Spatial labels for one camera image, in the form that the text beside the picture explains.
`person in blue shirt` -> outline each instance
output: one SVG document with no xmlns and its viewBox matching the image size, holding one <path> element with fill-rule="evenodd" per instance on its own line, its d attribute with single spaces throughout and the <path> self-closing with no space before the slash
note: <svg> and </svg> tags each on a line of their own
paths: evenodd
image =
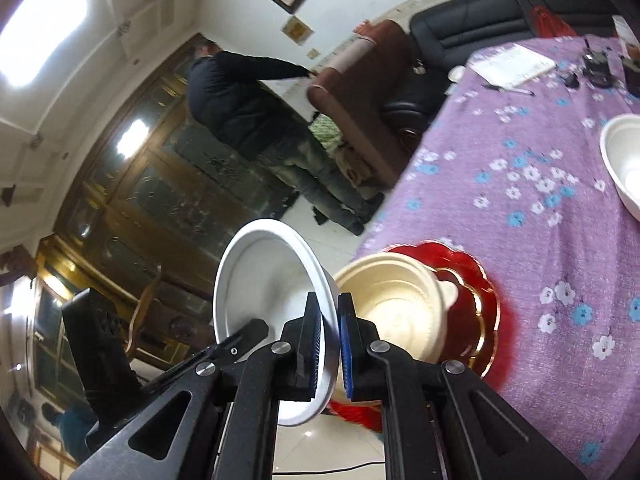
<svg viewBox="0 0 640 480">
<path fill-rule="evenodd" d="M 86 407 L 75 407 L 60 413 L 51 404 L 42 405 L 42 416 L 58 428 L 65 451 L 81 464 L 91 455 L 84 438 L 97 422 L 97 417 Z"/>
</svg>

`silver bolt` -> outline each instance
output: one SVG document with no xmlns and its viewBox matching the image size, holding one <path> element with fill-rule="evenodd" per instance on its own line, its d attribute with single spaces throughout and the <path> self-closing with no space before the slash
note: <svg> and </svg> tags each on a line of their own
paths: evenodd
<svg viewBox="0 0 640 480">
<path fill-rule="evenodd" d="M 291 350 L 291 345 L 286 341 L 276 341 L 271 345 L 271 351 L 274 354 L 286 354 L 289 350 Z"/>
<path fill-rule="evenodd" d="M 216 365 L 211 361 L 203 361 L 196 366 L 196 373 L 200 377 L 206 377 L 216 371 Z"/>
<path fill-rule="evenodd" d="M 390 348 L 391 348 L 391 346 L 386 341 L 378 340 L 378 341 L 374 341 L 373 343 L 371 343 L 371 349 L 376 354 L 383 354 L 385 352 L 389 352 Z"/>
<path fill-rule="evenodd" d="M 465 365 L 460 361 L 451 360 L 444 363 L 444 369 L 450 374 L 458 375 L 465 371 Z"/>
</svg>

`bright light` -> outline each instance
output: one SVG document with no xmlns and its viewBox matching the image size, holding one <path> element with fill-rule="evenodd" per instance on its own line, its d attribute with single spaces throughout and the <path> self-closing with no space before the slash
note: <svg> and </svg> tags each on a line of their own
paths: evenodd
<svg viewBox="0 0 640 480">
<path fill-rule="evenodd" d="M 124 155 L 124 158 L 129 158 L 133 155 L 142 143 L 145 142 L 146 136 L 149 134 L 149 128 L 140 119 L 133 121 L 133 124 L 129 129 L 122 134 L 122 138 L 116 149 L 118 153 Z"/>
<path fill-rule="evenodd" d="M 0 34 L 0 72 L 12 86 L 36 77 L 86 16 L 86 0 L 23 0 Z"/>
<path fill-rule="evenodd" d="M 53 290 L 57 295 L 61 298 L 65 298 L 66 300 L 71 299 L 71 292 L 63 283 L 57 279 L 53 274 L 49 274 L 44 277 L 44 282 L 49 285 L 49 288 Z"/>
<path fill-rule="evenodd" d="M 28 317 L 35 311 L 35 292 L 31 289 L 31 280 L 23 276 L 14 283 L 14 292 L 11 295 L 11 305 L 3 314 Z"/>
</svg>

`purple tablecloth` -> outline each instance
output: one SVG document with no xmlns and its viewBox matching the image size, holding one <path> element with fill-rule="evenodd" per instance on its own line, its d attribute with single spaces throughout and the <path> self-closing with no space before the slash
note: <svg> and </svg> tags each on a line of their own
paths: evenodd
<svg viewBox="0 0 640 480">
<path fill-rule="evenodd" d="M 610 64 L 622 78 L 614 39 Z M 520 44 L 580 65 L 581 38 Z M 476 53 L 473 59 L 504 47 Z M 510 311 L 512 359 L 502 396 L 576 463 L 605 479 L 640 432 L 640 223 L 600 156 L 611 118 L 640 100 L 555 72 L 499 93 L 471 70 L 424 135 L 369 236 L 364 256 L 397 243 L 443 240 L 472 254 Z"/>
</svg>

